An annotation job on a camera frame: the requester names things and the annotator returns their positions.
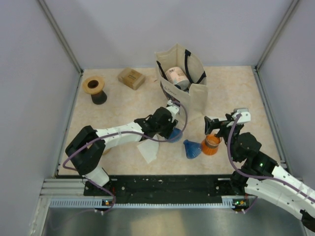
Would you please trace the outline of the white paper coffee filter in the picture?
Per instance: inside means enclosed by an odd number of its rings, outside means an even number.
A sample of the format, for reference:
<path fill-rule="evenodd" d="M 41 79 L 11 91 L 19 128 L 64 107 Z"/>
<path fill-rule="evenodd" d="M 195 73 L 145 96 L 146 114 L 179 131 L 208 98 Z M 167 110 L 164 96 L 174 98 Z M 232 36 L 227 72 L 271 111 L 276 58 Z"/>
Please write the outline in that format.
<path fill-rule="evenodd" d="M 142 141 L 137 146 L 137 148 L 140 151 L 143 158 L 145 159 L 146 163 L 150 164 L 157 158 L 159 143 L 152 140 L 145 140 Z"/>

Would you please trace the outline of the wooden dripper stand brown collar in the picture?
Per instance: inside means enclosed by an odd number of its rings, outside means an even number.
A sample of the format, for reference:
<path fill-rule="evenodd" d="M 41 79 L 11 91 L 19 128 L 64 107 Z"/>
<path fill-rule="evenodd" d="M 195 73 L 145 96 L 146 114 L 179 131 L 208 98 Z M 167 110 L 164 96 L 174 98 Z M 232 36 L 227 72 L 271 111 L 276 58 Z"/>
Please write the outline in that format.
<path fill-rule="evenodd" d="M 104 104 L 107 100 L 107 95 L 103 91 L 104 86 L 104 79 L 100 76 L 91 76 L 82 84 L 84 92 L 91 96 L 92 102 L 96 105 Z"/>

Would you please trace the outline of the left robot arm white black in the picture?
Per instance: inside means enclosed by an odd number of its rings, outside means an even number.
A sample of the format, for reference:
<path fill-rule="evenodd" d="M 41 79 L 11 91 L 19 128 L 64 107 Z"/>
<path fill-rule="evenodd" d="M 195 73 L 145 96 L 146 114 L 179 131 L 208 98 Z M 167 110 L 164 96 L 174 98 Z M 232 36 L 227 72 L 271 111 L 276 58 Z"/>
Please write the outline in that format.
<path fill-rule="evenodd" d="M 169 139 L 178 123 L 178 112 L 177 105 L 169 105 L 158 108 L 146 118 L 138 118 L 122 126 L 107 129 L 85 126 L 66 147 L 65 153 L 74 170 L 95 183 L 94 188 L 99 194 L 106 195 L 111 191 L 112 184 L 109 175 L 99 165 L 103 153 L 131 142 L 158 142 L 158 139 L 154 138 L 156 135 Z"/>

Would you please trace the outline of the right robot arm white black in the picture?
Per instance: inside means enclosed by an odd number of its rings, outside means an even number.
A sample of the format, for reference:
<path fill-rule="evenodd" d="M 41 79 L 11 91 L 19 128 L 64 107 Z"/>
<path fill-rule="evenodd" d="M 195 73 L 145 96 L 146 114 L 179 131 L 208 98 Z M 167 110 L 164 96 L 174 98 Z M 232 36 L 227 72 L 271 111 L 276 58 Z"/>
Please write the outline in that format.
<path fill-rule="evenodd" d="M 254 195 L 295 216 L 310 231 L 315 230 L 315 191 L 295 178 L 276 160 L 261 152 L 262 144 L 250 132 L 242 133 L 250 122 L 248 110 L 234 110 L 225 120 L 205 116 L 205 134 L 217 130 L 223 138 L 234 169 L 230 190 L 237 195 Z"/>

